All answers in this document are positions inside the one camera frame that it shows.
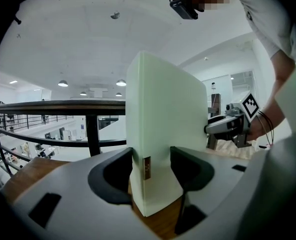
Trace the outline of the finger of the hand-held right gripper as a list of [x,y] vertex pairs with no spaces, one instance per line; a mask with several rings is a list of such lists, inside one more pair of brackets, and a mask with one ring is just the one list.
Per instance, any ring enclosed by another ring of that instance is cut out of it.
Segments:
[[229,115],[218,115],[208,119],[208,124],[204,127],[204,132],[214,135],[218,140],[232,140],[232,133],[238,127],[238,118]]

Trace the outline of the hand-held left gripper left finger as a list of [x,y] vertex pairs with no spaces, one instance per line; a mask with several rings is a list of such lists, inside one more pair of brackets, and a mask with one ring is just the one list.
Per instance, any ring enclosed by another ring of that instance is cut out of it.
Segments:
[[132,210],[132,149],[123,148],[54,169],[15,202],[39,240],[150,240]]

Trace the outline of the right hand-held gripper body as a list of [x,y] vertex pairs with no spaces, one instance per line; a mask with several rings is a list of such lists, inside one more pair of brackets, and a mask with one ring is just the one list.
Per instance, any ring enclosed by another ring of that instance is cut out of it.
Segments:
[[238,148],[249,147],[247,135],[251,122],[257,116],[260,106],[250,91],[244,91],[237,95],[231,103],[226,105],[225,115],[234,117],[232,123],[233,133],[230,133],[232,141]]

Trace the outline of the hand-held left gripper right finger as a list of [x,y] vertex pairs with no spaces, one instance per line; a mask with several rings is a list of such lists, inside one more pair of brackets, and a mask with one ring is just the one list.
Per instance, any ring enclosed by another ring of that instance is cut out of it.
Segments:
[[162,168],[162,189],[181,198],[173,240],[235,240],[246,207],[238,185],[248,161],[171,147]]

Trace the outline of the pale green box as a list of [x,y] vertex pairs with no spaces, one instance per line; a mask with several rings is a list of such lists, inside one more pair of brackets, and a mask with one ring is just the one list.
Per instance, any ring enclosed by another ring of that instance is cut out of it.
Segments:
[[208,104],[205,85],[151,53],[141,51],[126,78],[126,142],[133,149],[133,200],[149,217],[183,194],[170,162],[170,148],[204,151]]

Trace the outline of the person's right forearm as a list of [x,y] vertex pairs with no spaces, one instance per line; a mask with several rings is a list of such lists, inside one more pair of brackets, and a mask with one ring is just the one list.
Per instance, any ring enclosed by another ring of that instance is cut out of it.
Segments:
[[[275,96],[296,69],[296,63],[282,50],[279,50],[272,56],[271,62],[275,71],[275,82],[263,113],[271,120],[271,129],[274,129],[285,119],[282,110],[275,100]],[[261,116],[256,117],[251,123],[251,127],[247,135],[247,141],[256,140],[257,138],[268,133],[269,129],[269,124],[264,119],[262,119]]]

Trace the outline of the person's grey t-shirt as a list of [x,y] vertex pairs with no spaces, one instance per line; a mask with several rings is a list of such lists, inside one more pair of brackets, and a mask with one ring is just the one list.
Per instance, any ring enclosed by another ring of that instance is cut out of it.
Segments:
[[296,63],[296,24],[277,0],[239,0],[270,58],[283,51]]

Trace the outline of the black railing with wooden rail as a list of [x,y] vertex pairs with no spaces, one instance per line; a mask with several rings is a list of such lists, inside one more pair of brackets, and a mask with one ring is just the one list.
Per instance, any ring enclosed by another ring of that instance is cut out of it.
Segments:
[[[15,133],[7,130],[7,127],[0,127],[0,137],[11,137],[16,140],[30,142],[34,144],[44,144],[49,146],[58,146],[65,148],[88,148],[91,156],[97,155],[101,148],[122,146],[126,144],[126,139],[100,140],[98,132],[98,118],[102,115],[123,116],[125,115],[124,101],[99,101],[99,100],[59,100],[59,101],[34,101],[21,102],[14,104],[0,105],[0,117],[32,115],[34,118],[41,116],[53,116],[54,121],[66,119],[68,117],[85,116],[86,133],[88,140],[52,140],[49,138],[32,137],[26,134]],[[0,168],[13,176],[12,170],[19,171],[20,167],[7,160],[5,155],[12,155],[22,161],[29,162],[31,158],[19,154],[6,146],[2,145],[0,140]]]

